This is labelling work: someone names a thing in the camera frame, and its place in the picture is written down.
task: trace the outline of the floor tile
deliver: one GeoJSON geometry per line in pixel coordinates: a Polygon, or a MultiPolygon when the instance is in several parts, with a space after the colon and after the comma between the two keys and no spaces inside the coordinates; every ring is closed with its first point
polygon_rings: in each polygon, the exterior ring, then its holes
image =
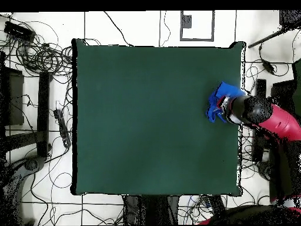
{"type": "Polygon", "coordinates": [[[83,202],[91,204],[123,204],[120,195],[106,194],[86,194],[83,196],[83,202]]]}
{"type": "Polygon", "coordinates": [[[123,205],[84,205],[83,225],[106,225],[121,217],[123,205]]]}
{"type": "MultiPolygon", "coordinates": [[[[22,218],[35,219],[37,226],[47,206],[45,204],[22,203],[22,218]]],[[[40,222],[40,226],[79,226],[81,225],[81,205],[48,205],[48,210],[40,222]]]]}

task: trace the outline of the black border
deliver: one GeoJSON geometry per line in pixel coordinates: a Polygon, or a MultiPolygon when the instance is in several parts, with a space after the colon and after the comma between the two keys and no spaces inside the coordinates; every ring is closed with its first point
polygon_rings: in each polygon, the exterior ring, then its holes
{"type": "Polygon", "coordinates": [[[75,127],[75,136],[72,136],[72,184],[70,186],[70,192],[72,195],[77,195],[76,184],[78,182],[78,49],[76,46],[76,39],[71,40],[72,46],[72,92],[73,92],[73,126],[75,127]]]}

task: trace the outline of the grout line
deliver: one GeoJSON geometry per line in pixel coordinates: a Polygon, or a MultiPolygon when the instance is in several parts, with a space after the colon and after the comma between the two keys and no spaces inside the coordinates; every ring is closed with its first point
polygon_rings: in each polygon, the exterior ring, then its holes
{"type": "MultiPolygon", "coordinates": [[[[11,50],[11,39],[9,39],[9,51],[11,50]]],[[[11,53],[9,53],[9,68],[11,68],[11,53]]],[[[9,124],[9,136],[11,136],[11,125],[9,124]]],[[[12,164],[11,161],[11,151],[9,151],[9,165],[12,164]]]]}
{"type": "MultiPolygon", "coordinates": [[[[253,61],[253,62],[247,62],[247,61],[245,61],[244,63],[260,64],[262,62],[261,61],[257,61],[257,62],[255,62],[255,61],[253,61]]],[[[270,62],[270,63],[271,64],[284,64],[284,65],[286,65],[286,64],[292,65],[293,64],[292,62],[270,62]]]]}
{"type": "MultiPolygon", "coordinates": [[[[33,201],[21,201],[23,204],[45,204],[44,202],[33,202],[33,201]]],[[[115,205],[115,206],[123,206],[124,204],[102,204],[102,203],[61,203],[61,202],[46,202],[47,204],[62,204],[62,205],[115,205]]],[[[193,208],[194,206],[187,205],[179,205],[179,208],[193,208]]]]}
{"type": "Polygon", "coordinates": [[[236,42],[236,24],[238,20],[238,11],[237,9],[235,10],[235,29],[234,29],[234,41],[236,42]]]}
{"type": "Polygon", "coordinates": [[[82,195],[82,215],[81,215],[81,226],[82,226],[82,216],[83,216],[83,195],[82,195]]]}
{"type": "MultiPolygon", "coordinates": [[[[31,129],[11,129],[11,131],[23,131],[23,132],[32,132],[31,129]]],[[[59,131],[55,131],[55,130],[48,130],[48,132],[59,132],[59,131]]]]}
{"type": "Polygon", "coordinates": [[[86,12],[83,12],[83,38],[86,39],[86,12]]]}

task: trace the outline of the black stand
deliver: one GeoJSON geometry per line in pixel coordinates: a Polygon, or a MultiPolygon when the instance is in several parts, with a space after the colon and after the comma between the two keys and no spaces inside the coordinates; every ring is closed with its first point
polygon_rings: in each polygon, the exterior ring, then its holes
{"type": "MultiPolygon", "coordinates": [[[[282,19],[284,19],[284,17],[282,17],[281,15],[288,15],[287,11],[280,11],[280,22],[281,22],[282,19]]],[[[293,30],[293,29],[300,28],[300,26],[301,26],[301,20],[296,21],[294,24],[287,24],[286,25],[286,24],[283,23],[283,25],[284,26],[282,26],[282,29],[280,31],[277,31],[277,32],[275,32],[275,33],[273,33],[273,34],[271,34],[271,35],[269,35],[269,36],[267,36],[267,37],[265,37],[265,38],[257,41],[257,42],[254,42],[253,44],[249,45],[248,48],[253,48],[254,46],[262,44],[262,43],[264,43],[264,42],[266,42],[266,41],[268,41],[268,40],[270,40],[270,39],[272,39],[272,38],[274,38],[274,37],[276,37],[278,35],[284,34],[288,30],[293,30]]]]}

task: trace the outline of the green tabletop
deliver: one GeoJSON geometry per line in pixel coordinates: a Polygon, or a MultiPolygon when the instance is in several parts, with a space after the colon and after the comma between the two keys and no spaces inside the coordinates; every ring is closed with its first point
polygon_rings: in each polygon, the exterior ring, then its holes
{"type": "Polygon", "coordinates": [[[238,127],[210,123],[205,112],[222,81],[240,86],[244,48],[77,39],[76,193],[237,192],[238,127]]]}

